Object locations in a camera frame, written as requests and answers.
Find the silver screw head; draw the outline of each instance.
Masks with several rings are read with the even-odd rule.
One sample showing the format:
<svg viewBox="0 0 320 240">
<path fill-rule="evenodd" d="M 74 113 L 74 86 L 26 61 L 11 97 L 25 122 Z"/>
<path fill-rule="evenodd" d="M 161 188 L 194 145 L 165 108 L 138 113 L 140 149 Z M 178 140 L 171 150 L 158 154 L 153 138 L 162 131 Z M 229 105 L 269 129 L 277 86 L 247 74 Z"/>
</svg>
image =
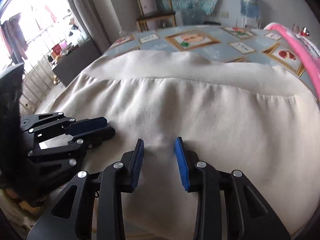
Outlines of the silver screw head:
<svg viewBox="0 0 320 240">
<path fill-rule="evenodd" d="M 205 166 L 207 166 L 207 164 L 205 162 L 197 162 L 197 166 L 199 168 L 204 168 Z"/>
<path fill-rule="evenodd" d="M 70 164 L 71 166 L 76 166 L 77 161 L 76 161 L 75 159 L 70 159 L 70 160 L 69 160 L 69 164 Z"/>
<path fill-rule="evenodd" d="M 233 176 L 235 176 L 235 177 L 241 177 L 242 176 L 242 172 L 241 171 L 238 171 L 238 170 L 235 170 L 234 172 L 233 172 Z"/>
<path fill-rule="evenodd" d="M 123 163 L 117 162 L 117 163 L 113 164 L 113 167 L 116 168 L 116 169 L 120 169 L 120 168 L 123 167 Z"/>
<path fill-rule="evenodd" d="M 79 171 L 78 172 L 78 177 L 79 178 L 84 178 L 85 176 L 87 176 L 87 173 L 85 171 Z"/>
</svg>

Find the window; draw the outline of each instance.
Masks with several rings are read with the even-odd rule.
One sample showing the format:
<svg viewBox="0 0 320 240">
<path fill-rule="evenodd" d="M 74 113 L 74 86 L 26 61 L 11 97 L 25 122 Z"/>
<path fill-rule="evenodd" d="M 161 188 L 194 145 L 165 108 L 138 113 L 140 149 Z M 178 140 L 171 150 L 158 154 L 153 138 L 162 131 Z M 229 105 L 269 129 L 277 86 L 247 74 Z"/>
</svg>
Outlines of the window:
<svg viewBox="0 0 320 240">
<path fill-rule="evenodd" d="M 21 13 L 19 26 L 28 44 L 25 71 L 29 73 L 38 60 L 64 39 L 68 42 L 72 15 L 66 0 L 12 0 L 0 22 Z M 0 71 L 11 63 L 5 44 L 0 41 Z"/>
</svg>

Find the white cloth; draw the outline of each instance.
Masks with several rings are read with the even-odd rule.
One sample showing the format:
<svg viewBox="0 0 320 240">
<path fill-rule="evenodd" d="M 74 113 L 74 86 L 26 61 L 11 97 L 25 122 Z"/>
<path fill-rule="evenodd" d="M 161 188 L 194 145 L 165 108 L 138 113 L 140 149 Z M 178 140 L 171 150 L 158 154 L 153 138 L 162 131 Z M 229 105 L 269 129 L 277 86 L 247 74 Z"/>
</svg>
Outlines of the white cloth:
<svg viewBox="0 0 320 240">
<path fill-rule="evenodd" d="M 215 63 L 192 52 L 134 51 L 87 67 L 45 111 L 104 116 L 112 140 L 87 153 L 102 171 L 145 143 L 140 180 L 123 194 L 124 219 L 166 239 L 192 239 L 197 194 L 181 184 L 174 141 L 217 170 L 240 169 L 288 231 L 303 227 L 320 196 L 316 99 L 280 66 Z"/>
</svg>

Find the blue gripper pad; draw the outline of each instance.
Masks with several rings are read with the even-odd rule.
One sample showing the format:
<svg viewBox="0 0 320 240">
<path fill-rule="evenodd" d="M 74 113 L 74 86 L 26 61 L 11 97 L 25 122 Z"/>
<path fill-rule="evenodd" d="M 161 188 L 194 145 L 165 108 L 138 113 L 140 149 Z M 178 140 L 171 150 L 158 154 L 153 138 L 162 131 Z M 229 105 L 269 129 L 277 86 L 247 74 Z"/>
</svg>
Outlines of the blue gripper pad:
<svg viewBox="0 0 320 240">
<path fill-rule="evenodd" d="M 188 166 L 187 162 L 185 159 L 185 153 L 183 152 L 183 147 L 181 145 L 180 139 L 181 137 L 178 137 L 176 139 L 175 143 L 175 153 L 177 156 L 177 161 L 178 161 L 178 166 L 179 166 L 179 172 L 180 172 L 180 177 L 181 177 L 181 182 L 186 191 L 189 190 L 190 187 L 190 182 L 189 182 L 189 171 L 188 171 Z"/>
<path fill-rule="evenodd" d="M 131 180 L 132 190 L 135 190 L 135 188 L 137 187 L 139 176 L 140 176 L 143 155 L 144 155 L 144 142 L 143 142 L 143 140 L 141 140 L 141 139 L 138 140 L 134 151 L 136 152 L 136 158 L 135 158 L 134 165 L 132 168 L 132 180 Z"/>
</svg>

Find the pomegranate print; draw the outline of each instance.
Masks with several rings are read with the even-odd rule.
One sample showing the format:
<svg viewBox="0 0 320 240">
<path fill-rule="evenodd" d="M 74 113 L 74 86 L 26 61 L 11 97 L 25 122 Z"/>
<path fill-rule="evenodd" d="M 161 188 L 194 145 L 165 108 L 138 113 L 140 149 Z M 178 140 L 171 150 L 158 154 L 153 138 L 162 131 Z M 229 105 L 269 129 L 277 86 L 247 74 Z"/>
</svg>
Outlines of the pomegranate print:
<svg viewBox="0 0 320 240">
<path fill-rule="evenodd" d="M 281 58 L 289 58 L 289 59 L 292 59 L 292 60 L 296 60 L 296 56 L 294 54 L 292 54 L 290 51 L 287 51 L 287 50 L 281 50 L 279 51 L 279 56 Z"/>
</svg>

